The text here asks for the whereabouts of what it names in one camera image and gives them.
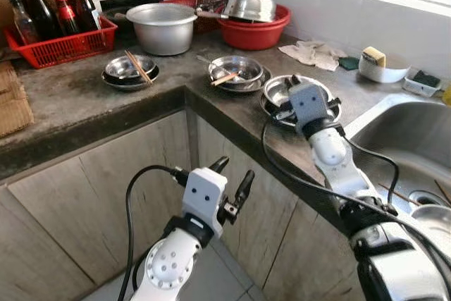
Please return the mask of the woven bamboo mat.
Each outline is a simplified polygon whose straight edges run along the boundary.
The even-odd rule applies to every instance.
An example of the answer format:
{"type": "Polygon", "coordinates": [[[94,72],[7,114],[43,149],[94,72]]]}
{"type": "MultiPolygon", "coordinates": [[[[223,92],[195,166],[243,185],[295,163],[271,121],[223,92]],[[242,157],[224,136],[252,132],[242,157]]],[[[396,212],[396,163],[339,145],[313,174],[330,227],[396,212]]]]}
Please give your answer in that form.
{"type": "Polygon", "coordinates": [[[35,123],[25,86],[10,61],[0,62],[0,137],[35,123]]]}

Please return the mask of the clear bottle black cap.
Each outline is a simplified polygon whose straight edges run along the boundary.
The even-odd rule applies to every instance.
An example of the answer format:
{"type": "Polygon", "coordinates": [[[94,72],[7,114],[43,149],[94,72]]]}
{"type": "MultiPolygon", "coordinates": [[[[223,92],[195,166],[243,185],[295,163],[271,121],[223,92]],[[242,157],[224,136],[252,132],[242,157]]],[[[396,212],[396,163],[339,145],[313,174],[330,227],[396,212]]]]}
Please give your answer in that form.
{"type": "Polygon", "coordinates": [[[12,6],[14,27],[22,44],[34,44],[41,41],[35,22],[26,10],[26,0],[9,0],[12,6]]]}

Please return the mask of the deep steel bowl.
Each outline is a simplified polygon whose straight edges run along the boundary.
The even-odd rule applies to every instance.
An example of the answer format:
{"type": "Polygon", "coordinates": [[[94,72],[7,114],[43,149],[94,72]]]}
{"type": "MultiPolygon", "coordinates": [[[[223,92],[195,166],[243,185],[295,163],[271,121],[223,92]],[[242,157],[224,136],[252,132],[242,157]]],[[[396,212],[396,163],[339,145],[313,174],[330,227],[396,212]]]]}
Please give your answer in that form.
{"type": "MultiPolygon", "coordinates": [[[[325,85],[322,84],[322,82],[319,82],[319,80],[306,78],[306,76],[295,73],[295,75],[275,76],[274,78],[266,81],[264,87],[262,87],[262,91],[264,91],[262,95],[266,95],[268,100],[271,102],[290,100],[289,89],[295,85],[306,84],[307,82],[309,82],[309,84],[319,86],[320,91],[324,92],[325,95],[326,91],[330,91],[325,85]]],[[[326,107],[328,107],[328,104],[329,100],[326,97],[326,107]]]]}

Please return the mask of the aluminium cooking pot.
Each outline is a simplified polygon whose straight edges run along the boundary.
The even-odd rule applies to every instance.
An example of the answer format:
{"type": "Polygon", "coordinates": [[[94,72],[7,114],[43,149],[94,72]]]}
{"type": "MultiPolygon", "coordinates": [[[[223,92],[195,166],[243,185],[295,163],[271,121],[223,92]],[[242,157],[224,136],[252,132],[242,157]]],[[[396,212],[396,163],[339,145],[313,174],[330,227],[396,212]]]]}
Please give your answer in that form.
{"type": "Polygon", "coordinates": [[[126,12],[145,52],[156,56],[180,55],[190,49],[196,11],[181,4],[144,4],[126,12]]]}

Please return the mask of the dark bottle yellow cap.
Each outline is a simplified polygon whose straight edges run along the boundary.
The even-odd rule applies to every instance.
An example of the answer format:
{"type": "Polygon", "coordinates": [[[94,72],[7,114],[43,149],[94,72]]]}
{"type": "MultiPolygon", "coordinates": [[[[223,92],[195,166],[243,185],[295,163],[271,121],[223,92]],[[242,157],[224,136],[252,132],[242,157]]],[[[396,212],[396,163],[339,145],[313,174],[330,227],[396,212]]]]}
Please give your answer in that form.
{"type": "Polygon", "coordinates": [[[57,39],[58,30],[54,14],[43,0],[27,0],[27,11],[35,22],[41,40],[57,39]]]}

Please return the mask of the red plastic basin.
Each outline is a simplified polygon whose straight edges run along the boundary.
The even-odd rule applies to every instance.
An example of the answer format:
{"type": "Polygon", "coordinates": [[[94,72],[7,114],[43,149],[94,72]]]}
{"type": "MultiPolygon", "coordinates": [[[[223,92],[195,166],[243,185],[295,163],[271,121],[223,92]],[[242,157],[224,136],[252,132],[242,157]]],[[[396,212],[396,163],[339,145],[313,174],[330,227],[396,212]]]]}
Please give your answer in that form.
{"type": "Polygon", "coordinates": [[[277,5],[273,22],[239,22],[227,18],[217,18],[221,27],[223,41],[234,49],[257,51],[270,49],[279,41],[287,24],[290,23],[291,11],[284,5],[277,5]]]}

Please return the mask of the wood grain cabinet door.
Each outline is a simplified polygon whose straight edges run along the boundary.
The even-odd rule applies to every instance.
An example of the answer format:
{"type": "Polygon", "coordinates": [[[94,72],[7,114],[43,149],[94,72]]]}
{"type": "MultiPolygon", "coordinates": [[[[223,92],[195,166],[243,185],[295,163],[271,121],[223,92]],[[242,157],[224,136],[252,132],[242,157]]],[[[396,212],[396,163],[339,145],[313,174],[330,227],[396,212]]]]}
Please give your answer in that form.
{"type": "Polygon", "coordinates": [[[93,282],[0,185],[0,301],[73,301],[93,282]]]}
{"type": "Polygon", "coordinates": [[[12,184],[12,195],[93,283],[125,268],[125,193],[152,164],[187,168],[187,116],[154,121],[12,184]]]}
{"type": "Polygon", "coordinates": [[[235,194],[248,170],[255,174],[248,199],[236,222],[227,222],[223,227],[222,239],[251,280],[264,285],[283,242],[297,197],[203,118],[197,119],[197,137],[200,165],[209,165],[222,156],[230,159],[222,171],[228,179],[226,197],[235,194]]]}
{"type": "Polygon", "coordinates": [[[262,291],[268,301],[365,301],[347,238],[302,200],[262,291]]]}

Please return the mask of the red plastic dish basket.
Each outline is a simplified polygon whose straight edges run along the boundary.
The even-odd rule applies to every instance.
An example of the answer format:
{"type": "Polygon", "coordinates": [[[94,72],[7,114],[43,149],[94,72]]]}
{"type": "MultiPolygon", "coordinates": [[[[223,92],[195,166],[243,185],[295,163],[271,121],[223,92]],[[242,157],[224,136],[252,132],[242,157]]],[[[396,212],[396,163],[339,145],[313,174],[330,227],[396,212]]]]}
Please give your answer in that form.
{"type": "MultiPolygon", "coordinates": [[[[180,4],[191,8],[197,7],[197,0],[164,0],[164,4],[180,4]]],[[[219,30],[220,24],[215,18],[197,18],[194,21],[194,33],[196,35],[219,30]]]]}

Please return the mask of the steel bowl with spoon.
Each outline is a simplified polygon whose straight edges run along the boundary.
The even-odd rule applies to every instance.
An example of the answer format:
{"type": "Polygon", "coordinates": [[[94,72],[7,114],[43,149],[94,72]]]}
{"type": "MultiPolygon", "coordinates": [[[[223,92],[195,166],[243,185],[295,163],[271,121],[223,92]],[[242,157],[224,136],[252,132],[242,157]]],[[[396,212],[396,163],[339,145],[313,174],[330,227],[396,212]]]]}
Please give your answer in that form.
{"type": "Polygon", "coordinates": [[[257,81],[264,74],[264,67],[246,56],[222,56],[207,65],[207,72],[212,80],[223,78],[229,73],[236,73],[235,78],[226,84],[249,84],[257,81]]]}

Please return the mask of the small red-capped sauce bottle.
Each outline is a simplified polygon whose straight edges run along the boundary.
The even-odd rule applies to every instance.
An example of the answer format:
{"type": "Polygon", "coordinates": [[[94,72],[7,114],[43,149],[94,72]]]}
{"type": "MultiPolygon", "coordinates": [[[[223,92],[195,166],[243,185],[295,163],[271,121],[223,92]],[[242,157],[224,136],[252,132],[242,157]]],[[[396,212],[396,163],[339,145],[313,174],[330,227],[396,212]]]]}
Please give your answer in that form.
{"type": "Polygon", "coordinates": [[[65,36],[80,34],[80,27],[76,21],[76,14],[68,4],[68,0],[55,0],[58,8],[57,18],[59,26],[63,30],[65,36]]]}

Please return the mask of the white ceramic bowl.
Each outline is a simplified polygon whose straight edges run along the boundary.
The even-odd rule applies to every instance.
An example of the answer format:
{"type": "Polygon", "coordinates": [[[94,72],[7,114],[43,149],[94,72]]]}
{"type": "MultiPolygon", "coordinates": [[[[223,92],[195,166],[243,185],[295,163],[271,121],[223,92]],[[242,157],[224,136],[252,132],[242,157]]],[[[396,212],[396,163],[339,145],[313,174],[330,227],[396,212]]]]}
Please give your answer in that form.
{"type": "Polygon", "coordinates": [[[387,54],[385,59],[386,67],[378,66],[370,56],[361,53],[358,74],[380,84],[393,84],[408,75],[412,66],[408,59],[397,54],[387,54]]]}

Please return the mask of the green scouring pad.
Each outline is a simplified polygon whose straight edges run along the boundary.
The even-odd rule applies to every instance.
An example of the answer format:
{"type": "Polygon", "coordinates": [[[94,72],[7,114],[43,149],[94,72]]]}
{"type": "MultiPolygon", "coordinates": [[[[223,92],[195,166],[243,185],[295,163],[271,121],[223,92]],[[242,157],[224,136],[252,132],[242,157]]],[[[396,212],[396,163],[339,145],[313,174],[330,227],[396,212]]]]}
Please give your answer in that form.
{"type": "Polygon", "coordinates": [[[358,70],[359,59],[351,56],[339,57],[338,65],[348,71],[358,70]]]}

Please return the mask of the dark steel plate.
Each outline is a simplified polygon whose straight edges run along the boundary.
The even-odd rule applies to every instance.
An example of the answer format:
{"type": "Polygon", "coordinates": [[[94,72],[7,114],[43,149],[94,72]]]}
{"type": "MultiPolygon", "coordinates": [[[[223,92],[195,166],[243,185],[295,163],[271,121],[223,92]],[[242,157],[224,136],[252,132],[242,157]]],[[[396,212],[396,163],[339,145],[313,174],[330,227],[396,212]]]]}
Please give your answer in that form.
{"type": "Polygon", "coordinates": [[[112,88],[115,88],[124,92],[135,92],[152,86],[152,83],[158,78],[160,73],[159,67],[154,67],[151,71],[148,71],[149,79],[151,82],[145,82],[141,75],[135,76],[135,78],[123,78],[119,79],[115,76],[109,75],[109,73],[101,73],[103,81],[112,88]]]}

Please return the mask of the dark scrubber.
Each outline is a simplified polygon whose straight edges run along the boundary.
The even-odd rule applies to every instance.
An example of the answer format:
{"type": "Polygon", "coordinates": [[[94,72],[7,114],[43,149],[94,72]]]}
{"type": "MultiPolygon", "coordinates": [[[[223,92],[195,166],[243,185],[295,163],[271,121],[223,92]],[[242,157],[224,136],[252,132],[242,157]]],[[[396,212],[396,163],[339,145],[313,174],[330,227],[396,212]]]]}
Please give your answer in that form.
{"type": "Polygon", "coordinates": [[[415,75],[413,75],[412,81],[432,88],[440,88],[441,84],[440,78],[436,78],[434,75],[424,71],[416,72],[415,75]]]}

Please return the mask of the red plastic bottle basket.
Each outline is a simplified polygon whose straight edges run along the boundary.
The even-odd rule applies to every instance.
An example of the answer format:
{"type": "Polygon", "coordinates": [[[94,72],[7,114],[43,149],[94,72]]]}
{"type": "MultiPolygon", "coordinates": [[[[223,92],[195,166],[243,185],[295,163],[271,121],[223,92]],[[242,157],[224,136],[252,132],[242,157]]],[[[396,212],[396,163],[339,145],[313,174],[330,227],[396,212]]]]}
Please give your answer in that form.
{"type": "Polygon", "coordinates": [[[100,18],[100,23],[100,30],[33,44],[20,43],[13,26],[4,27],[3,34],[10,49],[19,53],[30,66],[41,69],[112,51],[117,26],[104,17],[100,18]]]}

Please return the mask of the steel spoon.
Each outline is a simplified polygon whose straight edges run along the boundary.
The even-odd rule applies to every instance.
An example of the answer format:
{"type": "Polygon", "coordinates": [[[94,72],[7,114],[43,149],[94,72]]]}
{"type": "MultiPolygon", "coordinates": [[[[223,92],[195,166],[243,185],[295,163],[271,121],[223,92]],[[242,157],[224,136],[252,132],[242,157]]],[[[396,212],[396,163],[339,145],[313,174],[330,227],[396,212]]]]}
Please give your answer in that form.
{"type": "Polygon", "coordinates": [[[200,55],[196,55],[196,57],[197,57],[197,59],[199,59],[199,61],[205,63],[206,66],[209,68],[216,69],[218,67],[213,61],[206,59],[206,57],[203,57],[200,55]]]}

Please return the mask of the stainless steel sink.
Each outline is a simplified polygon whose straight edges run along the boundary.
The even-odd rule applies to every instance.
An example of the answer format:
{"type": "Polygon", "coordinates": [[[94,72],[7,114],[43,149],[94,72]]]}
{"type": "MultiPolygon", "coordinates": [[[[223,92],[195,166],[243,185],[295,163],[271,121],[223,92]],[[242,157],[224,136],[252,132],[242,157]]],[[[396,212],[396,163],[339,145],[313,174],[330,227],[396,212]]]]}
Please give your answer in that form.
{"type": "MultiPolygon", "coordinates": [[[[395,190],[403,197],[415,190],[441,196],[438,180],[446,192],[451,186],[451,111],[438,102],[411,94],[391,94],[355,118],[346,128],[351,141],[370,152],[390,157],[400,169],[395,190]]],[[[354,152],[358,169],[373,182],[405,221],[411,221],[410,204],[394,197],[378,184],[392,185],[394,168],[386,161],[354,152]]]]}

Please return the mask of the wide deep steel plate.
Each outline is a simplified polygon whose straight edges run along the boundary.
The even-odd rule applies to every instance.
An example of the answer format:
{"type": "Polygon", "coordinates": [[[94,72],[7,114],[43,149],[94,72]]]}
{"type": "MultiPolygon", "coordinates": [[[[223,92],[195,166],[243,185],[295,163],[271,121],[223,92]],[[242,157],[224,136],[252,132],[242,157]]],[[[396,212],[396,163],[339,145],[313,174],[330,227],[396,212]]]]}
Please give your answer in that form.
{"type": "MultiPolygon", "coordinates": [[[[326,98],[329,100],[328,108],[332,112],[334,118],[338,120],[342,115],[341,101],[336,98],[334,94],[330,91],[326,91],[326,98]]],[[[268,100],[266,95],[261,95],[260,97],[261,107],[264,109],[268,117],[279,127],[287,130],[294,130],[296,128],[297,121],[275,121],[271,118],[271,101],[268,100]]]]}

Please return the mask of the small steel bowl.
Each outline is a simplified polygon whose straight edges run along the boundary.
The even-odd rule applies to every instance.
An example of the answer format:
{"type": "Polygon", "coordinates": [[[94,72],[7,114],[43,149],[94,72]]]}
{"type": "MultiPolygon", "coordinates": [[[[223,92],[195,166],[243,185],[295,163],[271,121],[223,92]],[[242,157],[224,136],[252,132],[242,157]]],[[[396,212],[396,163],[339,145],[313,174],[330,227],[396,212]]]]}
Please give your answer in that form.
{"type": "MultiPolygon", "coordinates": [[[[145,73],[151,71],[156,66],[154,59],[145,55],[133,55],[139,65],[144,69],[145,73]]],[[[115,76],[116,78],[135,78],[135,76],[140,75],[138,69],[128,56],[119,56],[116,59],[110,60],[104,66],[104,72],[109,73],[109,75],[115,76]]]]}

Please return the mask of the white crumpled cloth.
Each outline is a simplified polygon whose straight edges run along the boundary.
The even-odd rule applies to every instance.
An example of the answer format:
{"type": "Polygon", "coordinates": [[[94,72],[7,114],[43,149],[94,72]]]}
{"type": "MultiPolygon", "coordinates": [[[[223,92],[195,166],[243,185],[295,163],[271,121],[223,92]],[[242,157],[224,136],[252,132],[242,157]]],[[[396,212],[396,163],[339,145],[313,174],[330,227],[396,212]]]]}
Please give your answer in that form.
{"type": "Polygon", "coordinates": [[[316,66],[326,71],[335,71],[339,66],[338,60],[347,57],[345,51],[330,47],[323,41],[299,40],[295,44],[286,44],[278,49],[302,65],[316,66]]]}

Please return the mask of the flat steel plate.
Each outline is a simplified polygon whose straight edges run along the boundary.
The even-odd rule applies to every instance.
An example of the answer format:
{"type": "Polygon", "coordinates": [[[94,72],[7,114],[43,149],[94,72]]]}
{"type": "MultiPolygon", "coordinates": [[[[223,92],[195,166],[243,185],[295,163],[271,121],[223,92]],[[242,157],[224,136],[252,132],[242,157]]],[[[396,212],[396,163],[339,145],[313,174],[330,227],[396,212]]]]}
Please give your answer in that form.
{"type": "Polygon", "coordinates": [[[425,204],[413,209],[410,217],[445,256],[451,255],[451,208],[425,204]]]}

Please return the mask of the small white plastic tray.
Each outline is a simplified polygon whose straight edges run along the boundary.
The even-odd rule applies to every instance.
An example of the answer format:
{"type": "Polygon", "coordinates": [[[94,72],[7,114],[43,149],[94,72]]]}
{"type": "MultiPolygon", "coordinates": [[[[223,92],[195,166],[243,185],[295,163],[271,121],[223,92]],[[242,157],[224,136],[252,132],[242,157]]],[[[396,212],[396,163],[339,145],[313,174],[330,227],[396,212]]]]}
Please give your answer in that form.
{"type": "Polygon", "coordinates": [[[432,97],[441,88],[432,88],[431,86],[420,85],[417,82],[412,81],[413,75],[406,76],[404,78],[404,84],[402,88],[412,94],[417,94],[424,97],[432,97]]]}

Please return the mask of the upturned steel pan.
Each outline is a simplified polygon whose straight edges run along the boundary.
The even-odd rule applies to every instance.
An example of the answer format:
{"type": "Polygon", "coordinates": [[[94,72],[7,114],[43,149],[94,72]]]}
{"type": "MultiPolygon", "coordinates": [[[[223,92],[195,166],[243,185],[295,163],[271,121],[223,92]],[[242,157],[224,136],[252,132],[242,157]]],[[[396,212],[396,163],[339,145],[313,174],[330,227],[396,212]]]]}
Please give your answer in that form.
{"type": "Polygon", "coordinates": [[[215,0],[211,6],[199,3],[194,14],[204,18],[242,22],[273,22],[277,4],[273,0],[215,0]]]}

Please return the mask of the steel sink drain strainer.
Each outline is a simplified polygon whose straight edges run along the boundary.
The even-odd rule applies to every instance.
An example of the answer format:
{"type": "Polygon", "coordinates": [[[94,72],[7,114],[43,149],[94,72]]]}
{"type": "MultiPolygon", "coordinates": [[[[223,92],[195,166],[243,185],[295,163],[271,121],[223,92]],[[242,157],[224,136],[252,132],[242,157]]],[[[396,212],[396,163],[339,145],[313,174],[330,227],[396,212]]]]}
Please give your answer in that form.
{"type": "Polygon", "coordinates": [[[422,207],[422,205],[439,205],[439,207],[448,207],[447,201],[434,192],[425,190],[415,190],[408,194],[409,204],[412,208],[422,207]]]}

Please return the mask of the yellow sponge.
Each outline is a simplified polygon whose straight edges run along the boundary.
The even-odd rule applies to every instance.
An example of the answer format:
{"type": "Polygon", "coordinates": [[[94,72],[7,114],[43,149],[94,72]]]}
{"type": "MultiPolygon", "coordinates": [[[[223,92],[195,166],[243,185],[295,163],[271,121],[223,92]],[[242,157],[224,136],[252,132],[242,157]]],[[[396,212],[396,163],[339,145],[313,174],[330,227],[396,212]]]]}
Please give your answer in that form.
{"type": "Polygon", "coordinates": [[[362,51],[363,59],[379,67],[387,66],[387,56],[375,47],[367,47],[362,51]]]}

